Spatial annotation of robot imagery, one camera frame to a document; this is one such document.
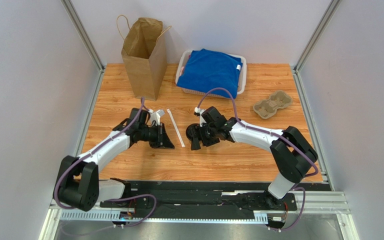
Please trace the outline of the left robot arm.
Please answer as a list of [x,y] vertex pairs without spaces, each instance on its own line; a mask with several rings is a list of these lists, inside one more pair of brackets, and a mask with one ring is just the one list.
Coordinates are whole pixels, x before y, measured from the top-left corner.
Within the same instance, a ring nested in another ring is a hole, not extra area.
[[59,167],[53,198],[64,209],[89,211],[96,203],[130,197],[130,185],[118,178],[99,179],[100,171],[115,157],[138,142],[153,149],[174,149],[161,122],[164,110],[133,108],[130,116],[112,129],[91,150],[65,156]]

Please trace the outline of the brown paper bag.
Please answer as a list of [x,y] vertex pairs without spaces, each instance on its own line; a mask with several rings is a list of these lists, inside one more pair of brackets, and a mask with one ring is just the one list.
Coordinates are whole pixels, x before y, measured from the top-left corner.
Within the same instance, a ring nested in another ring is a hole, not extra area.
[[121,50],[125,70],[136,98],[156,101],[167,70],[167,48],[163,22],[140,17],[122,36]]

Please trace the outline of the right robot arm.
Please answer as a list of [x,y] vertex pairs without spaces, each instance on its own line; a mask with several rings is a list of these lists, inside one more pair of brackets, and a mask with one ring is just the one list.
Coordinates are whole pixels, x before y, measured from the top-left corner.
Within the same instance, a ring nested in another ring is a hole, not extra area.
[[318,154],[295,127],[269,129],[256,126],[238,117],[225,118],[214,106],[195,109],[199,123],[186,129],[191,150],[209,147],[220,141],[248,144],[272,154],[279,173],[263,194],[262,204],[276,209],[284,204],[287,193],[297,186],[309,170],[316,168]]

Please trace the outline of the black plastic cup lid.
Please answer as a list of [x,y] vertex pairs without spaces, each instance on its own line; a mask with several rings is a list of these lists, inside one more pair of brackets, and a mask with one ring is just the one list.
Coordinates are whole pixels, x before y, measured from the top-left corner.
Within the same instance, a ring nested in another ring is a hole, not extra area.
[[200,127],[200,125],[198,123],[193,123],[187,127],[186,137],[188,140],[190,140],[192,142],[194,139],[198,138],[199,127]]

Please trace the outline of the cardboard cup carrier tray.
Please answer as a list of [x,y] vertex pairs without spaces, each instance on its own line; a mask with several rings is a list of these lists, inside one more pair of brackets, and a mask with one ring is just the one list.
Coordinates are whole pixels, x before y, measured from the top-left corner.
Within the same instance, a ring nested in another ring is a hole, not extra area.
[[253,111],[262,119],[267,120],[274,116],[278,110],[285,109],[293,103],[293,98],[283,90],[273,92],[267,99],[255,103]]

